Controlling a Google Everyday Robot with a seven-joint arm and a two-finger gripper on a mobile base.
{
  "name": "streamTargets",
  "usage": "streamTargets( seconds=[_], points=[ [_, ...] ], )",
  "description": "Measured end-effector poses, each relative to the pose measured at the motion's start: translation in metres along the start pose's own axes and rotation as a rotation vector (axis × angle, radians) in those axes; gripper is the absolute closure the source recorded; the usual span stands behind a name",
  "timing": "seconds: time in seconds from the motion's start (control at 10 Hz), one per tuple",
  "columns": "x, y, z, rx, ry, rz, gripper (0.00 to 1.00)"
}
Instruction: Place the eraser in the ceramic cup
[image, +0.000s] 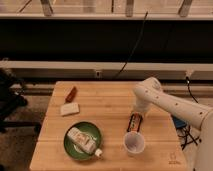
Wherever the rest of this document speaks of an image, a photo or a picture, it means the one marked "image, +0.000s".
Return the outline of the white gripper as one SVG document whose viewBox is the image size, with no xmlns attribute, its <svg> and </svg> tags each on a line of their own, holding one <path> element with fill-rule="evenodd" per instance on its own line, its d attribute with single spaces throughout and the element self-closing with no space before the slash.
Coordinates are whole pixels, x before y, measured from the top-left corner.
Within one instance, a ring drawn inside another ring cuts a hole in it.
<svg viewBox="0 0 213 171">
<path fill-rule="evenodd" d="M 136 99 L 133 104 L 133 110 L 135 112 L 138 112 L 142 117 L 144 117 L 149 110 L 149 103 Z"/>
</svg>

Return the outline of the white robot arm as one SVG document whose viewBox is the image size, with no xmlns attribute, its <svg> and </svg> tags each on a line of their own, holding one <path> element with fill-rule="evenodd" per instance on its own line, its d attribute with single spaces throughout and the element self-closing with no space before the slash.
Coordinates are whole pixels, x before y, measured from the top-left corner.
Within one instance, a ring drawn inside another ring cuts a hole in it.
<svg viewBox="0 0 213 171">
<path fill-rule="evenodd" d="M 137 83 L 134 110 L 145 115 L 151 104 L 185 121 L 200 131 L 194 171 L 213 171 L 213 107 L 169 95 L 155 77 Z"/>
</svg>

